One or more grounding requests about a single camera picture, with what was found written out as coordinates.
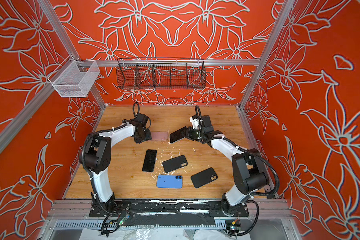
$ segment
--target wood grain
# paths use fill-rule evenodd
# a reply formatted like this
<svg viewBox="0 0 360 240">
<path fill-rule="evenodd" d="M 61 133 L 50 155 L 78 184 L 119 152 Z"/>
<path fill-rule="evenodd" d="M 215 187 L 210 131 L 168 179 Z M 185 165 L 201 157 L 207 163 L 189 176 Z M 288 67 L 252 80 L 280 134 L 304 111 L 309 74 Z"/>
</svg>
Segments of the wood grain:
<svg viewBox="0 0 360 240">
<path fill-rule="evenodd" d="M 236 144 L 248 148 L 248 143 L 240 125 L 234 106 L 202 106 L 203 115 L 209 115 L 215 130 L 220 130 Z M 195 114 L 194 107 L 188 106 L 141 106 L 140 112 L 152 120 L 151 131 L 172 133 L 181 127 L 191 126 L 189 117 Z M 133 118 L 132 108 L 109 106 L 106 108 L 98 130 L 119 126 L 123 119 Z M 157 150 L 154 172 L 143 172 L 142 166 L 147 149 Z M 156 187 L 159 174 L 166 174 L 162 162 L 185 155 L 188 166 L 168 174 L 182 175 L 183 188 L 162 189 Z M 190 179 L 209 167 L 213 167 L 218 179 L 195 189 Z M 215 199 L 228 191 L 233 182 L 232 164 L 219 151 L 196 141 L 182 139 L 174 144 L 167 141 L 146 141 L 136 144 L 129 137 L 112 147 L 112 161 L 108 176 L 116 198 L 199 198 Z M 92 189 L 87 173 L 80 166 L 66 198 L 90 198 Z"/>
</svg>

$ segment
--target white wire basket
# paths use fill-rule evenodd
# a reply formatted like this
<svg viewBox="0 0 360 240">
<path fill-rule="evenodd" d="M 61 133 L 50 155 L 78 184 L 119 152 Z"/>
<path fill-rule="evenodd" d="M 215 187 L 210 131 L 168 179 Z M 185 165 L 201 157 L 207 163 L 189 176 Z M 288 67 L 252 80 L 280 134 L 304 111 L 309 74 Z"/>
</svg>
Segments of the white wire basket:
<svg viewBox="0 0 360 240">
<path fill-rule="evenodd" d="M 75 61 L 68 61 L 67 67 L 51 84 L 62 97 L 84 98 L 100 74 L 96 61 L 93 61 L 87 71 L 84 70 L 85 68 L 79 69 Z"/>
</svg>

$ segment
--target black phone case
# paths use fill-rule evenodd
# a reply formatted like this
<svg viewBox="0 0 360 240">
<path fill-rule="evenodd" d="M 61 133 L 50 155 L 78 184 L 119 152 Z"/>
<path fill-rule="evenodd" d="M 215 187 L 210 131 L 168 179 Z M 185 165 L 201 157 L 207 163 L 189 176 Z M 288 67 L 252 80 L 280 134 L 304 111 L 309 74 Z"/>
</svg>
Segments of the black phone case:
<svg viewBox="0 0 360 240">
<path fill-rule="evenodd" d="M 164 172 L 172 172 L 173 170 L 185 167 L 187 165 L 188 162 L 184 155 L 163 162 Z"/>
<path fill-rule="evenodd" d="M 153 172 L 155 170 L 157 150 L 148 149 L 145 153 L 143 172 Z"/>
<path fill-rule="evenodd" d="M 202 187 L 210 182 L 213 182 L 216 179 L 217 179 L 217 174 L 211 167 L 191 176 L 191 180 L 195 188 Z"/>
<path fill-rule="evenodd" d="M 177 130 L 176 132 L 173 132 L 169 135 L 169 143 L 174 143 L 177 142 L 181 139 L 183 139 L 185 136 L 184 133 L 187 130 L 187 127 L 182 127 L 179 130 Z"/>
</svg>

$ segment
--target smartphone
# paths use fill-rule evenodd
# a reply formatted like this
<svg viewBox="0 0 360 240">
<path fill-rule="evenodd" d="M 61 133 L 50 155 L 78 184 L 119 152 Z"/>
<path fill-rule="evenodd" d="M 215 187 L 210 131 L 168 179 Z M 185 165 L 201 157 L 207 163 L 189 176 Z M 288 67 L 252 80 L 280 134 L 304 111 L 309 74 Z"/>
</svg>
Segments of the smartphone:
<svg viewBox="0 0 360 240">
<path fill-rule="evenodd" d="M 172 172 L 187 165 L 188 162 L 184 155 L 163 162 L 164 172 Z"/>
<path fill-rule="evenodd" d="M 169 135 L 169 143 L 175 143 L 185 137 L 185 132 L 187 131 L 187 127 L 182 127 L 179 130 L 171 133 Z"/>
<path fill-rule="evenodd" d="M 195 188 L 202 187 L 216 179 L 217 174 L 212 167 L 191 176 L 191 180 Z"/>
<path fill-rule="evenodd" d="M 155 169 L 157 150 L 148 149 L 145 153 L 143 172 L 153 172 Z"/>
<path fill-rule="evenodd" d="M 162 188 L 182 188 L 183 177 L 179 175 L 159 175 L 157 176 L 156 186 Z"/>
</svg>

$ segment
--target red wall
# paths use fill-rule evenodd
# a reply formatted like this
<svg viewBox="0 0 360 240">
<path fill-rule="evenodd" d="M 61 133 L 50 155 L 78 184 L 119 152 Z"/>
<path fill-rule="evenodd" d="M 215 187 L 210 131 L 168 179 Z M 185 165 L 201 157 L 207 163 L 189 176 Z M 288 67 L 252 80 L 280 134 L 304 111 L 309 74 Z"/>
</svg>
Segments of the red wall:
<svg viewBox="0 0 360 240">
<path fill-rule="evenodd" d="M 283 1 L 51 0 L 82 59 L 259 58 Z M 207 68 L 204 90 L 121 90 L 115 68 L 97 88 L 108 104 L 236 104 L 254 66 Z"/>
<path fill-rule="evenodd" d="M 0 132 L 67 53 L 33 0 L 0 0 Z M 54 92 L 0 155 L 0 239 L 36 239 L 77 165 L 100 108 Z"/>
<path fill-rule="evenodd" d="M 0 132 L 67 56 L 36 0 L 0 0 Z"/>
<path fill-rule="evenodd" d="M 296 1 L 245 111 L 304 239 L 360 239 L 360 1 Z"/>
<path fill-rule="evenodd" d="M 100 108 L 88 98 L 46 100 L 0 155 L 0 239 L 36 239 L 78 164 Z"/>
</svg>

